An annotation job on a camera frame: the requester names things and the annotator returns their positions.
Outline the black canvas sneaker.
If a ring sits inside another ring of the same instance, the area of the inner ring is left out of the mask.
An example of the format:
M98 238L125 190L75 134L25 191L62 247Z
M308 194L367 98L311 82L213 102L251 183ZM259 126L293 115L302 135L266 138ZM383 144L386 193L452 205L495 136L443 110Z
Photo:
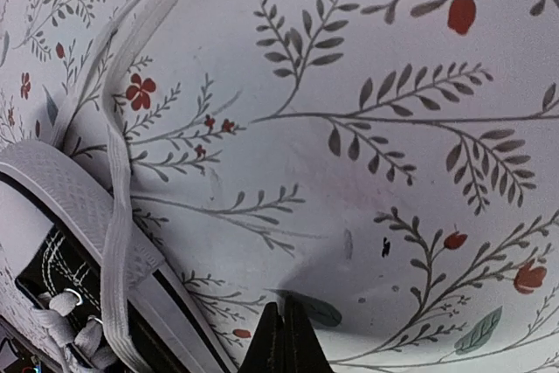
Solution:
M23 327L71 372L232 372L235 367L179 276L139 228L123 288L104 287L113 199L76 162L43 142L1 152L5 296Z

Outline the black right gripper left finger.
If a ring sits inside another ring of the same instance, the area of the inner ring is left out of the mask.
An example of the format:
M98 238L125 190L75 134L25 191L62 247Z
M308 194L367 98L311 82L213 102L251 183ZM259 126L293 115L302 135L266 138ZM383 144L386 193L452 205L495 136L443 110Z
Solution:
M238 373L284 371L284 323L276 302L265 305Z

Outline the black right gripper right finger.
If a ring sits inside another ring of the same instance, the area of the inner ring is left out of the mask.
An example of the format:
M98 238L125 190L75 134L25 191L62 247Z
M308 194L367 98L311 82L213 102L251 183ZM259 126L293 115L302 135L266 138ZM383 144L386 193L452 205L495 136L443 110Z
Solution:
M288 373L331 373L307 312L292 295L284 305L284 359Z

